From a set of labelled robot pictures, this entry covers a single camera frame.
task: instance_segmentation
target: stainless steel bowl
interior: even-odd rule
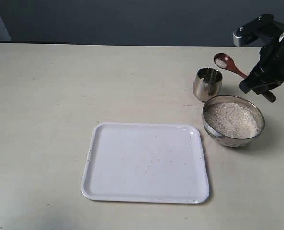
[[[257,134],[254,137],[247,138],[247,139],[237,139],[237,138],[231,138],[228,136],[225,136],[219,132],[217,132],[215,129],[213,129],[207,122],[207,120],[204,117],[205,112],[213,105],[223,103],[223,102],[233,102],[233,103],[238,103],[239,105],[243,106],[244,108],[247,108],[249,112],[254,116],[257,122],[258,126],[258,131]],[[218,143],[224,145],[224,146],[229,146],[229,147],[239,147],[239,146],[244,146],[260,135],[260,133],[263,131],[264,126],[265,126],[265,121],[263,114],[261,111],[251,102],[240,98],[236,96],[231,96],[231,95],[221,95],[221,96],[216,96],[211,99],[209,99],[203,107],[203,124],[206,132],[214,138]]]

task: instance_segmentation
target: white table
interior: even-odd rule
[[[196,72],[230,54],[248,73],[257,48],[0,44],[0,229],[284,230],[284,84],[275,103],[243,96],[266,128],[241,149],[214,142],[192,93]],[[94,202],[80,191],[97,123],[184,123],[203,138],[211,197],[201,205]]]

